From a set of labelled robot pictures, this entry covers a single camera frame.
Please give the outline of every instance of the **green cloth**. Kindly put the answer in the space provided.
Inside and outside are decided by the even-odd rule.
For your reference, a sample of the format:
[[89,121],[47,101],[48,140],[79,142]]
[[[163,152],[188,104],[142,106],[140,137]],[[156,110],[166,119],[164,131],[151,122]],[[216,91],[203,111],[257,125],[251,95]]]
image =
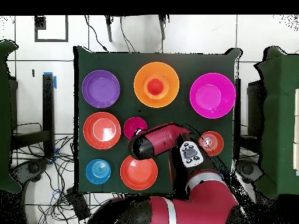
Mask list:
[[[237,48],[224,54],[143,54],[122,52],[89,52],[77,47],[79,55],[79,192],[97,193],[172,193],[169,172],[168,152],[154,160],[158,166],[156,182],[144,191],[134,191],[121,180],[120,166],[129,155],[128,139],[123,134],[123,125],[130,117],[141,117],[148,128],[169,121],[178,124],[188,123],[201,133],[217,131],[224,140],[224,149],[219,157],[231,170],[232,163],[232,110],[222,118],[208,119],[198,115],[191,107],[189,91],[193,82],[201,75],[216,72],[225,75],[234,83],[235,60],[240,55]],[[177,73],[180,81],[179,93],[168,106],[150,108],[142,104],[136,97],[133,82],[138,70],[149,62],[164,62]],[[120,82],[120,96],[114,105],[108,108],[95,108],[89,105],[81,91],[84,78],[88,73],[104,69],[113,73]],[[83,136],[85,120],[93,113],[107,111],[113,114],[121,125],[121,137],[114,147],[108,150],[98,150],[89,146]],[[110,164],[112,173],[109,180],[102,185],[89,182],[85,175],[86,165],[94,159],[104,159]]]
[[256,183],[268,197],[299,194],[299,176],[293,169],[295,90],[299,88],[299,55],[286,55],[277,47],[265,50],[255,65],[267,90],[264,102],[261,168],[266,173]]
[[0,189],[10,193],[18,193],[21,186],[9,175],[11,152],[11,96],[9,91],[9,75],[6,65],[7,56],[16,50],[17,46],[8,40],[0,41]]

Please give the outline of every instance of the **red robot arm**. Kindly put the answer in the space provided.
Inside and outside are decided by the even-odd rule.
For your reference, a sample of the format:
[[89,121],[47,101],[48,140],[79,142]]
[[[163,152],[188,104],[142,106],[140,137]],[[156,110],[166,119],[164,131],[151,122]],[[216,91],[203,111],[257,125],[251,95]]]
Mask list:
[[238,204],[189,133],[170,122],[139,131],[128,143],[138,160],[169,151],[175,197],[117,199],[101,207],[89,224],[226,224]]

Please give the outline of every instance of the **small red bowl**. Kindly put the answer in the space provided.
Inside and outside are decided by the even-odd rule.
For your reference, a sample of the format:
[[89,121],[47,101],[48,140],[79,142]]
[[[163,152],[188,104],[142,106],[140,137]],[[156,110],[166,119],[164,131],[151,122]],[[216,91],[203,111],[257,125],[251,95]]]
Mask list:
[[207,131],[199,138],[199,145],[209,156],[219,155],[223,150],[224,142],[222,136],[215,131]]

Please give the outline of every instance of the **orange-red plate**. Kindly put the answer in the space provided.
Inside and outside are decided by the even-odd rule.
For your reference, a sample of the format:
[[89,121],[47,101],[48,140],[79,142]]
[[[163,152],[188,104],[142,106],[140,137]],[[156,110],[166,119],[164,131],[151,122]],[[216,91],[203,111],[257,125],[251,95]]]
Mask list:
[[156,181],[158,168],[153,159],[135,160],[128,156],[120,167],[120,177],[133,190],[145,190]]
[[91,147],[95,149],[109,149],[120,138],[119,121],[110,113],[94,113],[85,121],[83,135]]

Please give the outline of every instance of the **pink bowl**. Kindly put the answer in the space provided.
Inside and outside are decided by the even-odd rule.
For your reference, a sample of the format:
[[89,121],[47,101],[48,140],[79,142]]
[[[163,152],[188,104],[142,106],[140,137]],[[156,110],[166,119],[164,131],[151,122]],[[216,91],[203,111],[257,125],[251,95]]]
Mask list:
[[138,128],[147,129],[147,123],[140,117],[129,118],[124,123],[124,135],[131,139]]
[[190,89],[193,109],[205,118],[220,118],[234,106],[235,87],[224,75],[207,73],[195,80]]

